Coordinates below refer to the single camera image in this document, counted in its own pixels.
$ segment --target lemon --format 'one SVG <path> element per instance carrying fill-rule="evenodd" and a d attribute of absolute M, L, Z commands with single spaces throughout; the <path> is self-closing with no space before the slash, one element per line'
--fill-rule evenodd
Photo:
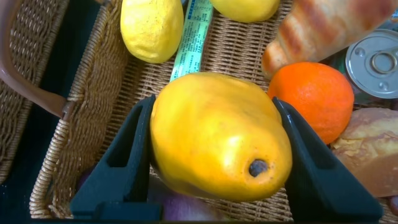
<path fill-rule="evenodd" d="M 124 0 L 120 29 L 128 51 L 148 63 L 166 62 L 183 30 L 181 0 Z"/>
<path fill-rule="evenodd" d="M 238 22 L 259 22 L 271 18 L 280 0 L 210 0 L 217 11 Z"/>

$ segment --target wicker basket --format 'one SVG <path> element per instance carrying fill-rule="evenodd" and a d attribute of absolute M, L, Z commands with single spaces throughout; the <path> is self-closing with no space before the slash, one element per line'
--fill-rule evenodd
<path fill-rule="evenodd" d="M 62 0 L 24 0 L 11 31 L 5 27 L 0 31 L 10 34 L 8 42 L 2 36 L 0 43 L 10 49 L 12 64 L 33 86 L 40 84 L 67 6 Z M 0 184 L 11 169 L 31 106 L 0 80 Z"/>
<path fill-rule="evenodd" d="M 215 12 L 204 46 L 201 70 L 250 80 L 264 91 L 261 57 L 292 0 L 282 0 L 277 14 L 266 22 L 242 24 Z M 68 102 L 30 196 L 32 218 L 73 218 L 69 203 L 80 174 L 99 161 L 133 105 L 168 84 L 174 58 L 148 64 L 126 50 L 119 30 L 121 0 L 101 7 L 76 72 Z M 247 221 L 292 221 L 285 190 L 251 203 L 205 200 L 231 218 Z M 382 222 L 398 222 L 385 208 Z"/>

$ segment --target yellow papaya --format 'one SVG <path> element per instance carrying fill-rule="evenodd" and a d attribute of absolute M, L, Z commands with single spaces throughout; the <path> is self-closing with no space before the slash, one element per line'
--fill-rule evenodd
<path fill-rule="evenodd" d="M 283 187 L 292 168 L 280 114 L 256 84 L 220 73 L 169 83 L 150 118 L 153 166 L 176 192 L 237 202 Z"/>

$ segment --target bread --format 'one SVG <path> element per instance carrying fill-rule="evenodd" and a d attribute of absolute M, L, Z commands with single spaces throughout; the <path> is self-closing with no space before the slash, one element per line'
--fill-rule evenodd
<path fill-rule="evenodd" d="M 354 111 L 331 149 L 372 195 L 398 195 L 398 111 Z"/>
<path fill-rule="evenodd" d="M 262 56 L 265 77 L 290 63 L 333 55 L 366 37 L 397 7 L 398 0 L 295 0 Z"/>

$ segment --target yellow lemon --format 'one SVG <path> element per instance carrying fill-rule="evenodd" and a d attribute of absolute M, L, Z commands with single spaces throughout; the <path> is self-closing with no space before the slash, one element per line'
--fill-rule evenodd
<path fill-rule="evenodd" d="M 272 17 L 280 0 L 210 0 L 217 11 L 238 22 L 259 22 Z"/>
<path fill-rule="evenodd" d="M 171 189 L 244 202 L 276 193 L 292 153 L 280 114 L 256 84 L 219 73 L 169 83 L 150 118 L 152 165 Z"/>
<path fill-rule="evenodd" d="M 180 0 L 123 0 L 120 28 L 133 56 L 166 62 L 177 51 L 183 30 Z"/>

